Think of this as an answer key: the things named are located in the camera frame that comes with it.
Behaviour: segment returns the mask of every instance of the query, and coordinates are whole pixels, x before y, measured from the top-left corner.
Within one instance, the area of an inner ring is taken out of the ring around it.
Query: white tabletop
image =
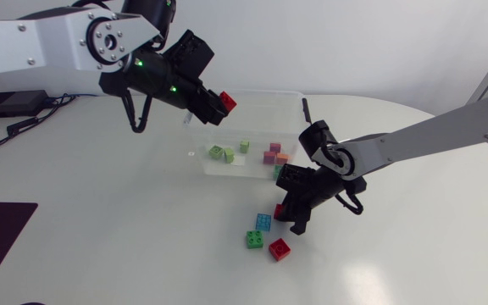
[[[364,97],[308,101],[338,140],[429,118]],[[117,98],[84,97],[0,147],[0,202],[39,203],[0,266],[0,304],[488,304],[486,144],[366,175],[361,216],[331,200],[302,236],[273,221],[248,250],[257,213],[285,193],[205,175],[184,114],[155,103],[136,135]],[[294,164],[311,166],[302,150]],[[280,237],[291,254],[276,263]]]

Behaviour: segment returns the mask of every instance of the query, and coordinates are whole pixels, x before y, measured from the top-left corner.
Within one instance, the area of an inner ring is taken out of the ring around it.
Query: red block
[[[221,102],[224,104],[224,106],[227,108],[227,111],[230,112],[233,110],[234,107],[236,107],[236,102],[234,99],[232,99],[229,94],[225,93],[225,91],[221,92],[219,95],[221,98]]]
[[[284,153],[277,153],[276,154],[276,164],[283,165],[289,162],[289,156]]]
[[[274,164],[276,160],[276,152],[264,152],[263,164]]]
[[[281,144],[280,143],[270,143],[270,151],[281,153]]]
[[[282,258],[289,255],[291,249],[287,246],[286,242],[283,239],[279,239],[270,244],[269,246],[270,253],[276,261],[280,261]]]
[[[274,219],[278,219],[278,215],[280,215],[281,210],[284,208],[281,204],[276,204],[276,209],[274,210]]]

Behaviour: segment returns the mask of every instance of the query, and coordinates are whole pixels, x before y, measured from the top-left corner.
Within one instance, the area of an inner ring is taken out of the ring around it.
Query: lego brick
[[[258,214],[258,219],[255,223],[255,230],[270,231],[270,215]]]
[[[274,164],[276,160],[276,152],[264,152],[263,164]]]
[[[246,232],[246,239],[248,249],[263,247],[263,234],[260,230]]]
[[[276,164],[283,165],[289,162],[289,156],[284,153],[276,154]]]
[[[273,178],[274,180],[278,180],[278,176],[280,175],[280,172],[281,172],[281,168],[282,168],[282,167],[283,167],[283,165],[278,165],[278,164],[276,164],[276,165],[274,166],[274,173],[273,173],[273,175],[272,175],[272,178]]]
[[[214,146],[212,146],[212,148],[210,148],[210,150],[208,151],[208,154],[213,159],[218,160],[219,158],[221,158],[221,156],[224,155],[224,149],[219,147],[219,146],[214,145]]]
[[[276,204],[276,208],[274,209],[274,219],[278,219],[278,215],[280,215],[281,210],[284,208],[281,204]]]
[[[227,164],[235,161],[235,152],[233,152],[232,149],[226,148],[226,149],[224,149],[224,151],[225,151],[225,162]]]
[[[241,153],[247,153],[250,149],[250,141],[241,141]]]
[[[291,252],[289,246],[287,246],[286,242],[283,239],[279,239],[269,246],[269,251],[276,261],[280,261],[281,259],[285,258]]]
[[[219,95],[221,98],[221,102],[224,104],[225,108],[227,108],[227,111],[230,112],[233,110],[234,107],[236,107],[236,102],[235,100],[229,96],[225,91],[221,92]]]
[[[275,153],[281,153],[280,143],[270,143],[270,151]]]

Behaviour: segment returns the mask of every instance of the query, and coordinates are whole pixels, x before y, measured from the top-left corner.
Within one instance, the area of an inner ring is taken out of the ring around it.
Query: green lego brick
[[[241,141],[241,153],[247,153],[250,149],[250,141]]]
[[[233,152],[232,149],[226,148],[225,149],[225,162],[226,163],[232,163],[235,161],[235,152]]]
[[[208,154],[213,159],[218,160],[219,158],[221,158],[221,156],[224,155],[224,149],[219,147],[219,146],[214,145],[214,146],[212,146],[212,148],[210,148],[210,150],[208,151]]]
[[[263,247],[263,234],[259,230],[246,232],[247,248],[254,249]]]
[[[273,174],[272,178],[274,178],[275,180],[278,180],[278,176],[280,175],[282,167],[283,167],[283,165],[278,165],[278,164],[276,164],[274,166],[274,174]]]

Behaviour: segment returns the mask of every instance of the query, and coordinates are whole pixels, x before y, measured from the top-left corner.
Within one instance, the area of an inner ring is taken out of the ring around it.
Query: clear plastic bin
[[[184,119],[197,147],[207,175],[232,175],[273,179],[274,165],[263,163],[263,153],[270,143],[281,143],[281,152],[289,155],[289,163],[300,147],[298,136],[308,127],[302,99],[293,91],[226,91],[236,107],[219,126],[204,125],[193,114]],[[240,151],[241,141],[250,141],[247,153]],[[224,156],[212,158],[208,151],[213,146],[231,148],[235,160],[228,164]]]

